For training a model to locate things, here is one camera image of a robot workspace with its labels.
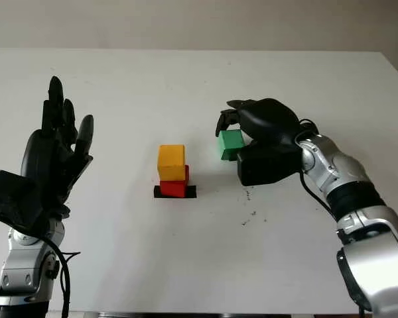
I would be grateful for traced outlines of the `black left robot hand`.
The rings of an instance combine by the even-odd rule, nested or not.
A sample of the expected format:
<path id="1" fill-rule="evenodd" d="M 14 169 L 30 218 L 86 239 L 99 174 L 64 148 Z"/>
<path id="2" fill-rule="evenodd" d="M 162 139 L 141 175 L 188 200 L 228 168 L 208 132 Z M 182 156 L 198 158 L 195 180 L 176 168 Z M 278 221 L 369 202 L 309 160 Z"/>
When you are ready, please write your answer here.
<path id="1" fill-rule="evenodd" d="M 74 106 L 64 98 L 60 79 L 52 76 L 48 99 L 43 102 L 41 128 L 29 137 L 21 174 L 36 182 L 43 209 L 54 217 L 69 217 L 65 202 L 93 160 L 93 134 L 94 117 L 86 115 L 76 128 Z"/>

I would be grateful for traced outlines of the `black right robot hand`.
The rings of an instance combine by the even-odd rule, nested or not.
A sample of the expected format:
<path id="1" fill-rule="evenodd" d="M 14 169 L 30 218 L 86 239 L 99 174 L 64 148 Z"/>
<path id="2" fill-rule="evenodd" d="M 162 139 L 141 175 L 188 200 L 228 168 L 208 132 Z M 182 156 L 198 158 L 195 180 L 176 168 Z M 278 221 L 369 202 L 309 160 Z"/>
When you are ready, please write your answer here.
<path id="1" fill-rule="evenodd" d="M 227 105 L 230 108 L 220 112 L 216 136 L 231 125 L 239 125 L 239 129 L 256 142 L 290 145 L 300 132 L 299 118 L 276 99 L 231 100 Z"/>

